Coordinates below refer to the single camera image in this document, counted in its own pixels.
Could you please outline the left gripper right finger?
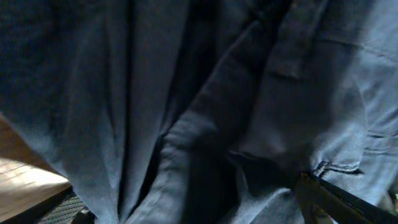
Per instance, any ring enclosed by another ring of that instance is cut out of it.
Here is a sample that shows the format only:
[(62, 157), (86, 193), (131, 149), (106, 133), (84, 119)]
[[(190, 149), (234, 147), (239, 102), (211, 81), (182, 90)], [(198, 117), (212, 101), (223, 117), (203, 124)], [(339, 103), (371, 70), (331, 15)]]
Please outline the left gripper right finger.
[(397, 224), (397, 217), (311, 173), (302, 173), (294, 194), (305, 224)]

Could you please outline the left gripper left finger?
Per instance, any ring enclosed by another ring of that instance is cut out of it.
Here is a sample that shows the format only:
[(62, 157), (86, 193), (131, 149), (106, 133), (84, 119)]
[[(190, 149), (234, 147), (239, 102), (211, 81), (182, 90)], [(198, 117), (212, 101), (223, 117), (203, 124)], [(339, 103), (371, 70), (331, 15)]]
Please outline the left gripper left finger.
[(37, 221), (37, 224), (94, 224), (95, 216), (76, 195), (68, 196), (60, 205)]

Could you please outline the dark navy shorts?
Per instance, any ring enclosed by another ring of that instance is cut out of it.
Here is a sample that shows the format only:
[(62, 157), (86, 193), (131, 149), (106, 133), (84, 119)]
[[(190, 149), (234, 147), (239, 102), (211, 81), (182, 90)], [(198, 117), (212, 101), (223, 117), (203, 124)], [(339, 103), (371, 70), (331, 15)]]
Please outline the dark navy shorts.
[(397, 176), (397, 2), (2, 1), (1, 114), (98, 223), (303, 223)]

